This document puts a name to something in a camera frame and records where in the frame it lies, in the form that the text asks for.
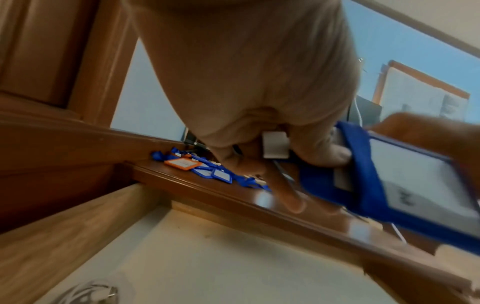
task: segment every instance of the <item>light blue wall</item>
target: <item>light blue wall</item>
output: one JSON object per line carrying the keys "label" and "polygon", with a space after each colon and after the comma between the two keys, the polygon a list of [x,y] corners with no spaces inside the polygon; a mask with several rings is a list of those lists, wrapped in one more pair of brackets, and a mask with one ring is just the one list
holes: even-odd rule
{"label": "light blue wall", "polygon": [[185,125],[170,105],[143,44],[138,41],[111,127],[180,140]]}
{"label": "light blue wall", "polygon": [[382,65],[395,60],[469,92],[465,121],[480,123],[480,59],[351,0],[343,4],[358,56],[364,58],[360,96],[372,100]]}

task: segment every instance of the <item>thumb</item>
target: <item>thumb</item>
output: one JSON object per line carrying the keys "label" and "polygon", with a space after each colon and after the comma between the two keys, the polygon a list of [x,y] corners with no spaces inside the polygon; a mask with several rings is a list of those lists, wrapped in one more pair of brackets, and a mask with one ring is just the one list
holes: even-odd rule
{"label": "thumb", "polygon": [[290,126],[290,148],[303,161],[318,167],[347,165],[351,151],[332,140],[332,126],[325,122]]}

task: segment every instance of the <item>wooden cabinet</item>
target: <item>wooden cabinet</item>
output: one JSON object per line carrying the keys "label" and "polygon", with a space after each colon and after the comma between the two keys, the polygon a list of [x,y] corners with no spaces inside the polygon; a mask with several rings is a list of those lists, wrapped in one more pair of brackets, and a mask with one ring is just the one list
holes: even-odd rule
{"label": "wooden cabinet", "polygon": [[0,111],[110,126],[136,40],[120,0],[0,0]]}

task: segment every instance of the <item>human hand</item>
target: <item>human hand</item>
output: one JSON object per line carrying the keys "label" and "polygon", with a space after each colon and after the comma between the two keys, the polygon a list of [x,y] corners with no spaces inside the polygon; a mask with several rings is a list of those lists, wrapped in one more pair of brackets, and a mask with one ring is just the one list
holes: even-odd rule
{"label": "human hand", "polygon": [[305,203],[261,160],[262,131],[286,130],[312,165],[349,162],[330,142],[359,79],[339,0],[124,1],[175,111],[225,167],[261,174],[301,212]]}
{"label": "human hand", "polygon": [[453,159],[480,195],[480,126],[463,122],[396,113],[371,130]]}

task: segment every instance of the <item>hand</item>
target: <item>hand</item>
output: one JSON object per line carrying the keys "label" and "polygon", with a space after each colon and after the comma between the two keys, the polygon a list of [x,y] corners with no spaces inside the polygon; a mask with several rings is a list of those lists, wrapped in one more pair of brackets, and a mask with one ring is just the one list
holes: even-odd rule
{"label": "hand", "polygon": [[480,126],[410,113],[396,113],[371,127],[379,134],[453,159],[480,195]]}
{"label": "hand", "polygon": [[262,131],[286,130],[310,164],[349,162],[350,151],[330,142],[359,79],[339,0],[125,2],[175,111],[225,167],[262,174],[301,212],[304,202],[261,160]]}

